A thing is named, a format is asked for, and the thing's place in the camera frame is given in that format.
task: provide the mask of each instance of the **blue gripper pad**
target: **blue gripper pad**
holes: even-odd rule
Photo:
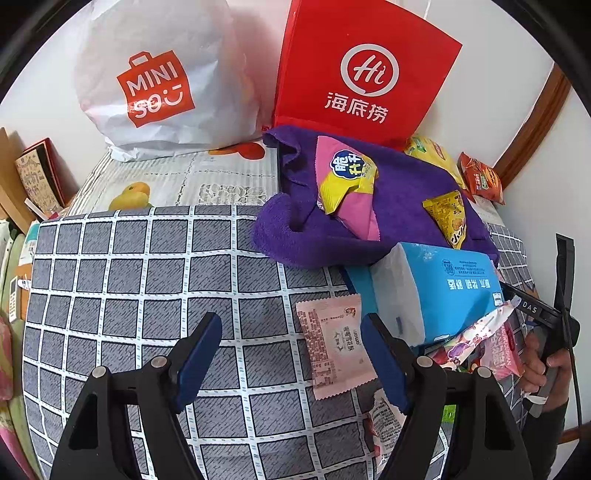
[[[369,316],[361,320],[361,340],[384,387],[388,401],[408,414],[405,376]]]
[[[221,341],[222,320],[214,314],[178,373],[178,393],[173,400],[177,411],[182,411],[197,397]]]

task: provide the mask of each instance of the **miniso bag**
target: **miniso bag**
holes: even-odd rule
[[[119,0],[94,12],[74,85],[117,160],[259,135],[258,101],[224,0]]]

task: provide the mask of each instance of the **white label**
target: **white label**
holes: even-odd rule
[[[495,301],[495,307],[500,307],[503,305],[503,298],[501,297],[501,292],[496,291],[492,294],[492,298]]]

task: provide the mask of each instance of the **orange snack bag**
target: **orange snack bag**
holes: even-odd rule
[[[501,205],[505,204],[501,179],[491,167],[468,157],[464,152],[460,154],[460,165],[471,194],[480,195]]]

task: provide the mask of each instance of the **blue tissue package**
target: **blue tissue package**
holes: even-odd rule
[[[400,242],[370,272],[384,325],[410,346],[456,335],[503,303],[480,252]]]

